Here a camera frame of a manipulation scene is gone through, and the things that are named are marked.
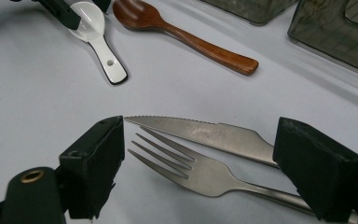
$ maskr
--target spoon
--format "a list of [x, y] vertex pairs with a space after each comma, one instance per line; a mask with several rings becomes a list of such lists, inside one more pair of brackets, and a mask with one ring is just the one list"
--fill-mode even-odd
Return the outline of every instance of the spoon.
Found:
[[258, 66], [258, 61], [240, 54], [221, 49], [186, 31], [183, 31], [161, 18], [158, 10], [140, 0], [116, 0], [112, 6], [113, 13], [118, 21], [127, 28], [161, 30], [178, 37], [185, 44], [237, 71], [243, 75], [251, 75]]
[[109, 82], [118, 84], [127, 78], [127, 73], [104, 39], [104, 16], [101, 10], [90, 2], [77, 2], [71, 9], [81, 17], [77, 30], [69, 30], [77, 38], [88, 42], [100, 60]]

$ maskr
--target fork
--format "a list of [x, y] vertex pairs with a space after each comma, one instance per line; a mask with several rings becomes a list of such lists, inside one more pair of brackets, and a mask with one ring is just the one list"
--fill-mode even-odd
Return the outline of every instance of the fork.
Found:
[[209, 157], [206, 157], [198, 152], [191, 150], [190, 148], [184, 147], [172, 140], [141, 127], [145, 132], [157, 138], [167, 146], [170, 146], [188, 158], [180, 156], [176, 153], [169, 151], [165, 147], [152, 142], [151, 140], [143, 137], [140, 134], [136, 134], [151, 146], [165, 153], [166, 155], [174, 158], [182, 164], [169, 161], [159, 154], [149, 150], [148, 148], [134, 142], [133, 144], [147, 152], [151, 156], [155, 157], [159, 161], [164, 162], [168, 166], [172, 167], [179, 174], [175, 174], [167, 169], [153, 163], [138, 153], [128, 149], [128, 151], [135, 156], [137, 159], [142, 161], [144, 164], [158, 172], [159, 174], [170, 179], [174, 183], [185, 187], [186, 189], [193, 190], [198, 194], [205, 195], [208, 197], [219, 197], [226, 192], [232, 190], [240, 190], [251, 193], [255, 196], [262, 197], [264, 199], [271, 200], [275, 203], [280, 203], [301, 212], [313, 215], [310, 207], [304, 202], [304, 200], [294, 194], [286, 193], [276, 189], [265, 188], [262, 186], [246, 183], [237, 179], [228, 169], [228, 167], [221, 161], [216, 161]]

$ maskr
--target wooden spoon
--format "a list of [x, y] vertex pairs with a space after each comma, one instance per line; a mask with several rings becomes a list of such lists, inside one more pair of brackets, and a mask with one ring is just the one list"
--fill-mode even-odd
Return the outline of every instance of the wooden spoon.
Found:
[[241, 74], [251, 75], [258, 66], [258, 61], [254, 59], [219, 48], [167, 23], [155, 7], [144, 1], [116, 0], [113, 4], [113, 13], [127, 28], [165, 31], [210, 59]]

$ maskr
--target knife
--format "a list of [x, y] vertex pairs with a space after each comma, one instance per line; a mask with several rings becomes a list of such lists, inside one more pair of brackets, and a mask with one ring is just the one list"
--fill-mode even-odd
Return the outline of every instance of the knife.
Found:
[[274, 147], [253, 130], [168, 117], [136, 116], [124, 120], [278, 168], [272, 159]]

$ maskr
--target white spoon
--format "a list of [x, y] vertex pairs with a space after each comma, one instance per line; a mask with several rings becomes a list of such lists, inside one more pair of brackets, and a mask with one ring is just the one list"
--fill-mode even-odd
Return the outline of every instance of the white spoon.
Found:
[[101, 62], [109, 82], [124, 81], [127, 73], [104, 39], [104, 16], [101, 10], [90, 2], [77, 2], [71, 9], [81, 17], [77, 30], [69, 30], [77, 38], [89, 42]]

